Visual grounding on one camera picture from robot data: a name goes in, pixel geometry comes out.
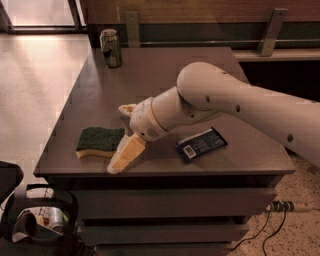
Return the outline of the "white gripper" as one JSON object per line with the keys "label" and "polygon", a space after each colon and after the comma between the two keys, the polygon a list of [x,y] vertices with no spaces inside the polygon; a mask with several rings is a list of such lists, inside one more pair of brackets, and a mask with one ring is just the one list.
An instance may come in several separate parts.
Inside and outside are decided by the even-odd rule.
{"label": "white gripper", "polygon": [[149,97],[137,105],[127,104],[118,107],[122,114],[130,116],[129,127],[135,134],[124,135],[121,139],[116,153],[107,166],[110,174],[122,172],[133,162],[145,150],[146,141],[156,141],[167,135],[167,131],[156,120],[152,103],[153,98]]}

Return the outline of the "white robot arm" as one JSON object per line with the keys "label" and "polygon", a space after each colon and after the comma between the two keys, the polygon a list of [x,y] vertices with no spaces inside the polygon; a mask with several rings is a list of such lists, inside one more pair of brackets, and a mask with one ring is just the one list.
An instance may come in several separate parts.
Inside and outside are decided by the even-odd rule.
{"label": "white robot arm", "polygon": [[145,149],[182,125],[211,119],[219,112],[253,126],[320,166],[320,103],[242,82],[205,62],[185,66],[175,87],[138,104],[122,105],[132,136],[124,136],[107,171],[122,172]]}

